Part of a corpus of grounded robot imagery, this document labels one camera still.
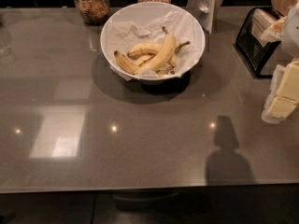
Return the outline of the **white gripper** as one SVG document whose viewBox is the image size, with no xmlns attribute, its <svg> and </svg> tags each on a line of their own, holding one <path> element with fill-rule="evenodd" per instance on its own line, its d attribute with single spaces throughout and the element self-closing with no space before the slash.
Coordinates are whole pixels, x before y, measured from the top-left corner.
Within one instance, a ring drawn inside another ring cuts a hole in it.
<svg viewBox="0 0 299 224">
<path fill-rule="evenodd" d="M 277 65 L 271 80 L 270 93 L 265 101 L 262 120 L 279 124 L 299 106 L 299 60 L 286 66 Z"/>
</svg>

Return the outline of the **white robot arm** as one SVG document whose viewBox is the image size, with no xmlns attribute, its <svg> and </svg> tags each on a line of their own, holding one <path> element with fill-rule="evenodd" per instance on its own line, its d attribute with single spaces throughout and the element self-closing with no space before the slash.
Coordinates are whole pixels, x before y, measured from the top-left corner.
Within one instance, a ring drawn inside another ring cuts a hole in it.
<svg viewBox="0 0 299 224">
<path fill-rule="evenodd" d="M 271 0 L 271 4 L 283 17 L 262 32 L 261 40 L 280 41 L 292 57 L 286 66 L 277 65 L 263 107 L 262 120 L 279 124 L 299 106 L 299 0 Z"/>
</svg>

